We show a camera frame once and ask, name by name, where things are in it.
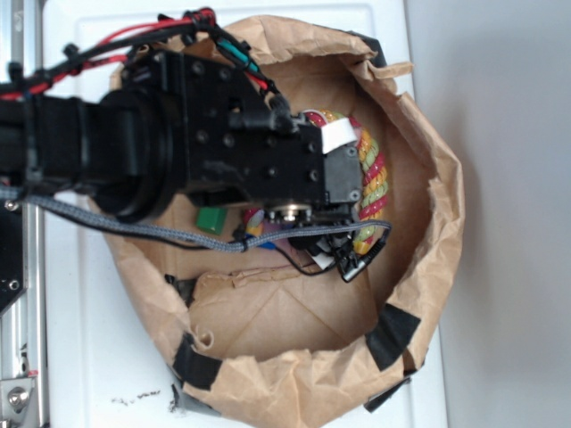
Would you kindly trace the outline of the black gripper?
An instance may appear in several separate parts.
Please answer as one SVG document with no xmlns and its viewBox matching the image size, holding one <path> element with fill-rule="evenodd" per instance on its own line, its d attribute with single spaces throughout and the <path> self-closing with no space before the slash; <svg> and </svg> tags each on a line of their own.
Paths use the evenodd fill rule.
<svg viewBox="0 0 571 428">
<path fill-rule="evenodd" d="M 185 194 L 199 207 L 258 207 L 276 221 L 355 218 L 362 184 L 348 119 L 315 125 L 288 101 L 264 101 L 243 71 L 184 56 Z"/>
</svg>

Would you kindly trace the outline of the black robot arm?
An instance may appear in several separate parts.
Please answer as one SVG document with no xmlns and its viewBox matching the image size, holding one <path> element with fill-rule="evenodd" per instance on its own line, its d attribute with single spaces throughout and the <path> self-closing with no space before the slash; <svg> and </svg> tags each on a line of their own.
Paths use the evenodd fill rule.
<svg viewBox="0 0 571 428">
<path fill-rule="evenodd" d="M 326 223 L 352 217 L 362 173 L 352 143 L 264 101 L 229 65 L 158 51 L 99 103 L 36 95 L 1 104 L 1 173 L 26 195 L 74 191 L 124 222 L 197 207 L 259 207 Z"/>
</svg>

